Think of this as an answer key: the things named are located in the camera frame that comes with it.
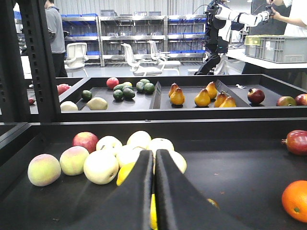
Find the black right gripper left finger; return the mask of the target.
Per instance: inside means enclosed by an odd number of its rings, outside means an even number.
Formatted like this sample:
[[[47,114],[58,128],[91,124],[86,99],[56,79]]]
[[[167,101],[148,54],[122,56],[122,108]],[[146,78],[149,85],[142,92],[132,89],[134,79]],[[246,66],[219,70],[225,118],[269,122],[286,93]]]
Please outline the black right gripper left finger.
[[[3,230],[147,230],[153,157],[141,152],[120,186],[62,176],[46,187],[23,175],[0,198]]]

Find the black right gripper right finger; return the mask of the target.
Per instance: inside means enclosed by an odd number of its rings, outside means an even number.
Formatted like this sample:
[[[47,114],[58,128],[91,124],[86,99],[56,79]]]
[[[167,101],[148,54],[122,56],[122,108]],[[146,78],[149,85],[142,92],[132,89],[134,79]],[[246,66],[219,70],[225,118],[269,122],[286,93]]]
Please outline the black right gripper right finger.
[[[154,192],[160,230],[249,229],[208,202],[165,149],[156,151]]]

